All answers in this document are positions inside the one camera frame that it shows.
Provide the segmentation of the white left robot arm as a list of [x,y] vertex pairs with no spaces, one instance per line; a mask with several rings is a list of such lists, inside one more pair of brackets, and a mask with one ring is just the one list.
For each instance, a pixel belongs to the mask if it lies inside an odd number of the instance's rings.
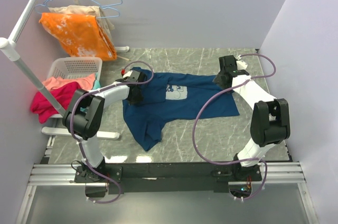
[[79,145],[82,155],[79,174],[86,174],[94,183],[106,179],[106,163],[100,151],[97,132],[101,125],[103,111],[106,107],[127,100],[137,104],[143,100],[140,86],[152,80],[140,70],[123,72],[122,77],[112,84],[96,90],[78,89],[63,115],[62,124],[68,129]]

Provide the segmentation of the blue t-shirt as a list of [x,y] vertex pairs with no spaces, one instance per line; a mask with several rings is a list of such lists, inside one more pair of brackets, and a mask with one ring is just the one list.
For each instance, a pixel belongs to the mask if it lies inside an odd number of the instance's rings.
[[203,105],[221,91],[214,75],[158,72],[135,67],[152,78],[140,87],[143,101],[132,105],[123,101],[123,118],[135,141],[149,151],[162,140],[162,129],[177,119],[193,120]]

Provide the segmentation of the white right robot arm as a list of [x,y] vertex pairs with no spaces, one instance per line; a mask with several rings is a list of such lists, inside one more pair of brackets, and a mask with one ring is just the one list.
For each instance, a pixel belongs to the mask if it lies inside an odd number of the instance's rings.
[[275,145],[290,137],[289,106],[284,98],[276,98],[263,90],[246,71],[246,63],[227,55],[219,58],[220,71],[213,82],[221,89],[231,88],[252,109],[250,140],[235,155],[231,173],[244,181],[259,175],[258,163]]

